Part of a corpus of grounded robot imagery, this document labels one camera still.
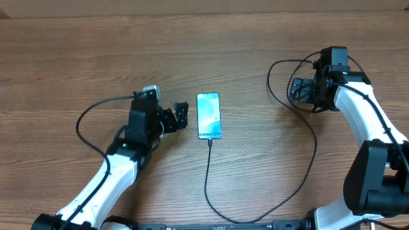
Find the black base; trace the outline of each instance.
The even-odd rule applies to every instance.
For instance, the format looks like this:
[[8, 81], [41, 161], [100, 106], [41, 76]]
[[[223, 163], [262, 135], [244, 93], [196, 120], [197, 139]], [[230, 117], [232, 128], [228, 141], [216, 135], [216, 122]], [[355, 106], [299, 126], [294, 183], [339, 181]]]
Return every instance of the black base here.
[[189, 224], [165, 226], [164, 224], [140, 224], [138, 230], [299, 230], [302, 220], [275, 220], [256, 224]]

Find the wooden table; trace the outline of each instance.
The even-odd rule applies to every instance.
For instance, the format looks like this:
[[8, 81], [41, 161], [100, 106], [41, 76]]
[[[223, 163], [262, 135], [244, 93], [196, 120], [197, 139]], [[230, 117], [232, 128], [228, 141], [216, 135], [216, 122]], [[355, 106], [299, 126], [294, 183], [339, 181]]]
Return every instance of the wooden table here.
[[[215, 91], [224, 133], [213, 142], [209, 198], [235, 220], [258, 217], [299, 186], [314, 146], [268, 92], [270, 65], [347, 46], [390, 120], [409, 135], [408, 21], [407, 11], [0, 20], [0, 229], [29, 229], [40, 213], [56, 213], [99, 169], [102, 158], [74, 131], [85, 108], [152, 84], [161, 86], [165, 108], [188, 101], [189, 125], [163, 138], [111, 213], [141, 223], [226, 222], [205, 201], [208, 147], [196, 131], [196, 94]], [[283, 100], [296, 65], [272, 71]], [[306, 65], [296, 77], [313, 73]], [[97, 107], [83, 134], [106, 149], [129, 107]], [[359, 149], [351, 129], [340, 112], [304, 116], [318, 136], [313, 168], [302, 190], [263, 222], [302, 218], [342, 195]], [[384, 221], [402, 226], [409, 218]]]

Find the smartphone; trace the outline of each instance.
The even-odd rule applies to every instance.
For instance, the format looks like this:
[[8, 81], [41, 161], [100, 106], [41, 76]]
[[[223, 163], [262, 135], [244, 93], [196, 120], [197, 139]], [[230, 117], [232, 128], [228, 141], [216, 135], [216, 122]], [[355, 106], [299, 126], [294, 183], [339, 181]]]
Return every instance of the smartphone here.
[[218, 93], [197, 94], [197, 134], [199, 139], [222, 138]]

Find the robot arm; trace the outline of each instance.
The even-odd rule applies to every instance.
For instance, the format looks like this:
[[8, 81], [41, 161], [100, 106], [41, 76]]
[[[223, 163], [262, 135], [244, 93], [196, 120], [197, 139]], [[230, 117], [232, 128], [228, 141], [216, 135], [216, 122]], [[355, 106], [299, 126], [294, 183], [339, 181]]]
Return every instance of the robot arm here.
[[[369, 96], [381, 112], [387, 126], [391, 129], [392, 135], [399, 144], [402, 144], [403, 141], [407, 141], [407, 138], [396, 130], [395, 126], [389, 121], [388, 117], [379, 106], [373, 94], [373, 88], [371, 85], [365, 84], [364, 82], [349, 82], [346, 85]], [[379, 139], [384, 143], [391, 143], [378, 119], [378, 116], [375, 114], [375, 111], [360, 95], [344, 87], [338, 87], [334, 103], [348, 121], [353, 135], [357, 140], [358, 146], [361, 146], [364, 141], [372, 141], [374, 139]]]
[[[81, 225], [84, 222], [89, 222], [91, 227], [98, 229], [102, 226], [103, 221], [123, 191], [136, 180], [138, 172], [137, 161], [133, 161], [129, 156], [121, 155], [121, 152], [109, 155], [108, 159], [111, 163], [110, 175], [82, 211], [72, 219], [71, 223]], [[104, 161], [100, 170], [86, 185], [84, 190], [70, 204], [58, 211], [57, 215], [61, 215], [61, 220], [66, 220], [81, 202], [89, 196], [104, 177], [106, 170], [107, 164]]]
[[[71, 229], [132, 229], [134, 224], [123, 218], [105, 219], [126, 188], [138, 178], [147, 166], [154, 150], [153, 144], [160, 136], [175, 132], [187, 126], [189, 105], [175, 103], [176, 117], [171, 109], [163, 110], [160, 101], [160, 88], [150, 86], [140, 93], [134, 93], [129, 112], [128, 125], [123, 126], [107, 149], [110, 173], [104, 184], [76, 214], [65, 230]], [[103, 162], [99, 171], [86, 185], [82, 192], [67, 206], [58, 211], [56, 216], [41, 214], [33, 223], [32, 230], [59, 229], [80, 204], [94, 191], [107, 171]]]
[[[313, 229], [337, 230], [362, 219], [375, 220], [409, 212], [409, 177], [398, 149], [368, 101], [336, 84], [357, 89], [374, 103], [406, 156], [409, 155], [407, 138], [396, 130], [379, 106], [365, 73], [350, 71], [348, 58], [346, 47], [323, 49], [314, 63], [317, 69], [314, 80], [294, 79], [291, 88], [296, 100], [341, 111], [360, 146], [345, 178], [343, 195], [307, 216]], [[384, 175], [386, 163], [397, 171], [395, 176]]]

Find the blue phone screen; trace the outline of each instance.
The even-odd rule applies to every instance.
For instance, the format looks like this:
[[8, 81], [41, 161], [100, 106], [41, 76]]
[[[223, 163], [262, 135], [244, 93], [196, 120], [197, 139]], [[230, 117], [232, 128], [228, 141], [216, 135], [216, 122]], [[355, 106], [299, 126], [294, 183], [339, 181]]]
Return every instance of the blue phone screen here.
[[199, 139], [219, 139], [222, 137], [218, 93], [200, 93], [197, 95], [197, 127]]

